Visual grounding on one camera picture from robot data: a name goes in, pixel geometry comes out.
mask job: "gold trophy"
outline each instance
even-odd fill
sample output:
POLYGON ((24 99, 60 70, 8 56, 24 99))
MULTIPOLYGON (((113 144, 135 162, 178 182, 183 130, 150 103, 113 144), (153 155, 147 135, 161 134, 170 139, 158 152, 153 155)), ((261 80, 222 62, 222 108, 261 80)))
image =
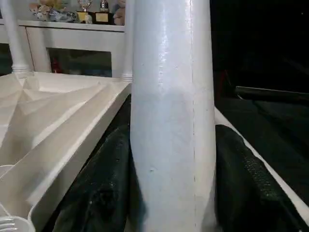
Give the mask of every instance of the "gold trophy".
POLYGON ((109 8, 107 0, 101 0, 100 2, 100 12, 96 13, 96 23, 98 24, 108 24, 110 17, 109 17, 109 8))
POLYGON ((86 19, 86 16, 89 14, 87 10, 92 5, 92 0, 77 0, 77 2, 79 3, 80 8, 82 9, 82 11, 77 12, 79 19, 81 22, 84 22, 86 19))

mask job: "white cylindrical pillar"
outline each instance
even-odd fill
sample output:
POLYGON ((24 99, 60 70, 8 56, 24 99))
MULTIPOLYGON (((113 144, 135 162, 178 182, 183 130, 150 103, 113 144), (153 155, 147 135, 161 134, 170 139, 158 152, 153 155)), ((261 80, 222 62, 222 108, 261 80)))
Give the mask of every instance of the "white cylindrical pillar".
POLYGON ((21 36, 12 0, 0 0, 0 8, 5 28, 9 37, 9 45, 13 60, 12 69, 15 73, 29 72, 25 52, 22 47, 21 36))
POLYGON ((133 79, 133 37, 134 37, 134 17, 135 17, 135 0, 126 1, 126 31, 125 45, 126 53, 124 60, 124 69, 122 79, 132 82, 133 79))
POLYGON ((216 228, 208 0, 136 0, 131 145, 143 232, 216 228))

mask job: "shelf cabinet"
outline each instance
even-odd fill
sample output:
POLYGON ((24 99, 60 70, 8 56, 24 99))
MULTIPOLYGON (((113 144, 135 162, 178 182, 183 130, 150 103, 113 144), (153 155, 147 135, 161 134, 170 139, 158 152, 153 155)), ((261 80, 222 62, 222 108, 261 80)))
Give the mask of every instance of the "shelf cabinet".
MULTIPOLYGON (((51 61, 57 59, 67 74, 121 77, 125 27, 24 20, 19 20, 19 25, 26 55, 34 71, 51 72, 51 61)), ((2 19, 0 44, 8 46, 2 19)), ((11 72, 11 65, 12 62, 0 64, 0 74, 2 68, 7 70, 3 74, 11 72)))

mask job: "stuffed toy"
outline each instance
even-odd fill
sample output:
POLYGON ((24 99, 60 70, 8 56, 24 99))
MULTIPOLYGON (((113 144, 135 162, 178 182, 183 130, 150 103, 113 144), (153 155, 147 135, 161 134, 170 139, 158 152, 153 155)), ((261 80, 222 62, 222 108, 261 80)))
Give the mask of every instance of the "stuffed toy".
POLYGON ((29 8, 34 16, 42 21, 76 23, 79 22, 78 14, 76 12, 65 12, 65 8, 55 8, 54 0, 40 0, 42 5, 30 3, 29 8))
POLYGON ((120 8, 114 14, 114 22, 116 25, 124 26, 126 20, 126 0, 118 0, 120 8))
POLYGON ((33 15, 42 21, 48 21, 49 19, 49 11, 52 9, 50 6, 39 5, 36 3, 30 3, 29 5, 30 11, 33 15))
POLYGON ((59 0, 40 0, 41 5, 50 6, 52 8, 55 8, 56 10, 64 11, 65 8, 61 6, 61 3, 59 0))

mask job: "white origami structure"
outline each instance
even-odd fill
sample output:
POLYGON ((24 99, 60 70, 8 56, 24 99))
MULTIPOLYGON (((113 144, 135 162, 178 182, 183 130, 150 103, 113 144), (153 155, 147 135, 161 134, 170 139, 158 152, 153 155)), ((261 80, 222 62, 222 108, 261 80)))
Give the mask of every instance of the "white origami structure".
POLYGON ((123 79, 31 72, 11 0, 0 7, 14 71, 0 78, 0 232, 42 230, 133 77, 131 145, 146 209, 133 231, 215 231, 214 126, 236 129, 213 103, 209 2, 129 0, 123 79))

